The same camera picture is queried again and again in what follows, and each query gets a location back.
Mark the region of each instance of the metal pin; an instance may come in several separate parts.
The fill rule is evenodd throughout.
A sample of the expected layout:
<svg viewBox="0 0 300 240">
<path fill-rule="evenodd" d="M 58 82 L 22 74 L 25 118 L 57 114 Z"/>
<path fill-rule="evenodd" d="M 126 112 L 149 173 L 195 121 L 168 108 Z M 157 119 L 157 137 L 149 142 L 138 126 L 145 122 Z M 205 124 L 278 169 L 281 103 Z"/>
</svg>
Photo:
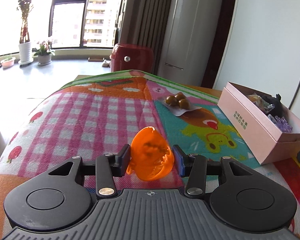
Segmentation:
<svg viewBox="0 0 300 240">
<path fill-rule="evenodd" d="M 190 194 L 190 195 L 194 195 L 194 196 L 197 196 L 197 195 L 200 195 L 202 194 L 202 189 L 198 188 L 198 187 L 191 187 L 187 190 L 187 193 Z"/>
<path fill-rule="evenodd" d="M 110 187 L 104 187 L 99 190 L 99 194 L 103 196 L 109 196 L 112 195 L 113 193 L 114 193 L 114 189 Z"/>
</svg>

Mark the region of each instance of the tall plant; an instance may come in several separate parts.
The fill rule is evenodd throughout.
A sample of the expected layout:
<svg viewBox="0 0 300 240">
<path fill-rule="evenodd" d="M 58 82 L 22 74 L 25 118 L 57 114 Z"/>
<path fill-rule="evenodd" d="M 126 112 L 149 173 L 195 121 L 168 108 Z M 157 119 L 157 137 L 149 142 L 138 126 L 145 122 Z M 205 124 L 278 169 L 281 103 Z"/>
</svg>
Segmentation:
<svg viewBox="0 0 300 240">
<path fill-rule="evenodd" d="M 17 10 L 21 10 L 22 13 L 20 43 L 25 43 L 30 41 L 29 32 L 28 32 L 28 16 L 33 8 L 31 2 L 32 0 L 18 0 Z"/>
</svg>

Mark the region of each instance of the flower pot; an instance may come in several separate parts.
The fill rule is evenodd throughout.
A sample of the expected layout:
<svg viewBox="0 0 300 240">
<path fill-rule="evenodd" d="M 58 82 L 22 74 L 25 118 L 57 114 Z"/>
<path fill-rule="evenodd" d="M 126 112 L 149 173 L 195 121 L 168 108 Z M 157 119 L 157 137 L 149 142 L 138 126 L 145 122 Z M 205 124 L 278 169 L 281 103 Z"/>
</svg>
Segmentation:
<svg viewBox="0 0 300 240">
<path fill-rule="evenodd" d="M 12 59 L 10 60 L 2 60 L 0 61 L 0 64 L 2 65 L 2 68 L 9 68 L 9 67 L 12 67 L 14 65 L 14 61 L 16 60 L 15 57 L 12 57 Z"/>
<path fill-rule="evenodd" d="M 51 63 L 51 54 L 49 55 L 38 55 L 38 65 L 44 66 Z"/>
<path fill-rule="evenodd" d="M 33 62 L 32 57 L 32 46 L 31 42 L 25 42 L 19 44 L 19 55 L 20 55 L 20 65 L 29 64 Z"/>
</svg>

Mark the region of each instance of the brown round fruit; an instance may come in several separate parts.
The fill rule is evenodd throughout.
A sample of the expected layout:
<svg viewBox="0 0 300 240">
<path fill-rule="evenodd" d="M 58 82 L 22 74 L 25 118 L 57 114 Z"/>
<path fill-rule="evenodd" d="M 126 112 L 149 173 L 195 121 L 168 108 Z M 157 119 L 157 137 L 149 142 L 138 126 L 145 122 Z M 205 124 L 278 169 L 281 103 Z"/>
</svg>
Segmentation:
<svg viewBox="0 0 300 240">
<path fill-rule="evenodd" d="M 174 96 L 168 96 L 165 100 L 166 104 L 169 106 L 176 106 L 178 105 L 178 101 Z"/>
<path fill-rule="evenodd" d="M 181 99 L 186 99 L 186 96 L 182 92 L 179 92 L 175 95 L 175 98 L 177 99 L 177 101 L 180 101 Z"/>
<path fill-rule="evenodd" d="M 181 99 L 179 101 L 179 107 L 182 109 L 189 110 L 190 109 L 190 103 L 187 99 Z"/>
</svg>

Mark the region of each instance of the red chair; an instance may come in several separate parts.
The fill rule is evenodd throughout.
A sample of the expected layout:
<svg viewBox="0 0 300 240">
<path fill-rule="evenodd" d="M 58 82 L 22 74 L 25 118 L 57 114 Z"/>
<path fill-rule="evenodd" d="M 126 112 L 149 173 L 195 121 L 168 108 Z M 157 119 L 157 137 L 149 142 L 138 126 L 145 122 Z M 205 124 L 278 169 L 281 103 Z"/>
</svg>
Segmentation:
<svg viewBox="0 0 300 240">
<path fill-rule="evenodd" d="M 153 60 L 151 48 L 133 44 L 116 44 L 111 54 L 111 72 L 136 69 L 151 73 Z"/>
</svg>

